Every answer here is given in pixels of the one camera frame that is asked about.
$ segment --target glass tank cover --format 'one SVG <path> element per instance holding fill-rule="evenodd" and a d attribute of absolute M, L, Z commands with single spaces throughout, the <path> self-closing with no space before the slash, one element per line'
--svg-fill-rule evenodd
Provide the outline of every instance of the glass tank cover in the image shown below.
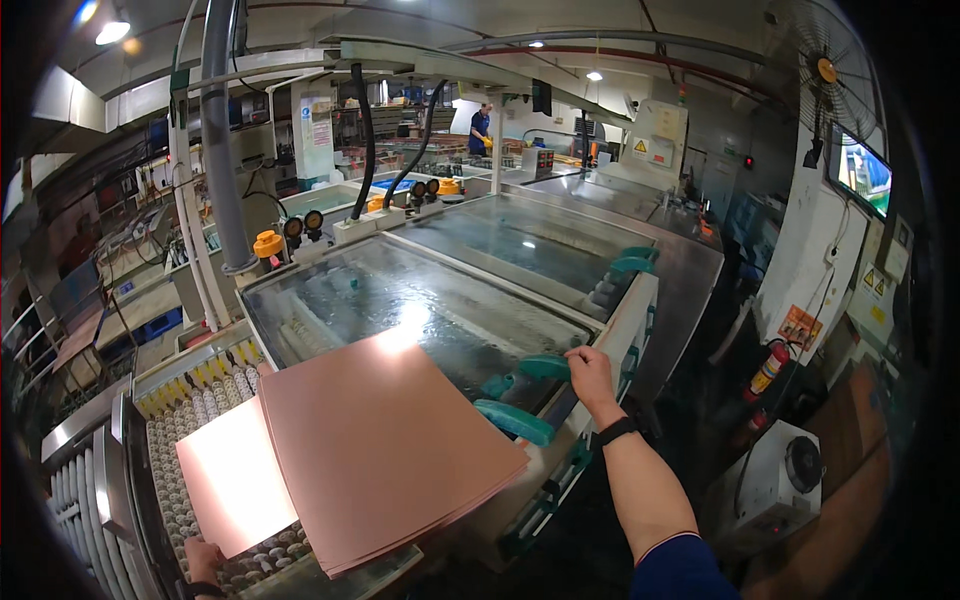
<path fill-rule="evenodd" d="M 513 374 L 500 400 L 535 414 L 557 382 L 517 372 L 519 360 L 563 354 L 593 333 L 380 236 L 269 277 L 242 298 L 281 368 L 397 327 L 471 401 L 491 397 L 481 388 L 492 378 Z"/>
<path fill-rule="evenodd" d="M 602 322 L 636 275 L 608 276 L 611 263 L 627 248 L 655 242 L 571 210 L 503 195 L 393 232 Z"/>

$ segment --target blue sleeve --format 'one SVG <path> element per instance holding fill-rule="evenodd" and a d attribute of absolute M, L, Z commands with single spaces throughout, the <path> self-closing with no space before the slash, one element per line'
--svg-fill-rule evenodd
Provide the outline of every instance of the blue sleeve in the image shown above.
<path fill-rule="evenodd" d="M 693 534 L 671 538 L 647 552 L 630 583 L 630 600 L 739 597 L 709 546 Z"/>

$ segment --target hand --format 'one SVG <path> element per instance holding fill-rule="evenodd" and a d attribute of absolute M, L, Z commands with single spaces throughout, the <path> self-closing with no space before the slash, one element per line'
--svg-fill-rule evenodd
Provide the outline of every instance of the hand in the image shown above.
<path fill-rule="evenodd" d="M 220 585 L 217 582 L 217 565 L 227 560 L 220 551 L 220 546 L 204 541 L 203 536 L 196 536 L 183 541 L 183 553 L 190 565 L 190 577 L 193 581 Z"/>
<path fill-rule="evenodd" d="M 603 431 L 626 416 L 613 398 L 610 358 L 596 348 L 580 346 L 564 354 L 570 366 L 573 391 Z"/>

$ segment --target blue shirt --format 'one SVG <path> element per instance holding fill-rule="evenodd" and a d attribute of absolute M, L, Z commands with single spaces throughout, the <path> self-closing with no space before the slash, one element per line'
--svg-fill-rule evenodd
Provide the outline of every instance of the blue shirt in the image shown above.
<path fill-rule="evenodd" d="M 680 534 L 651 548 L 630 582 L 630 600 L 739 597 L 720 573 L 707 543 L 693 534 Z"/>
<path fill-rule="evenodd" d="M 483 114 L 480 114 L 479 110 L 477 110 L 473 114 L 473 118 L 470 119 L 470 128 L 472 130 L 477 130 L 477 132 L 479 132 L 484 137 L 487 136 L 487 127 L 489 126 L 490 126 L 490 116 L 489 115 L 484 116 Z M 481 151 L 487 148 L 484 145 L 482 140 L 477 139 L 476 136 L 473 135 L 473 131 L 470 132 L 469 147 L 471 151 Z"/>

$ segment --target stack of copper sheets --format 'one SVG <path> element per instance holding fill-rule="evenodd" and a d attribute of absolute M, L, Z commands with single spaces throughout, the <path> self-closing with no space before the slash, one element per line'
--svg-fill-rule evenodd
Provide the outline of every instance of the stack of copper sheets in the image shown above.
<path fill-rule="evenodd" d="M 526 470 L 527 455 L 403 328 L 265 375 L 259 395 L 330 577 L 453 522 Z"/>

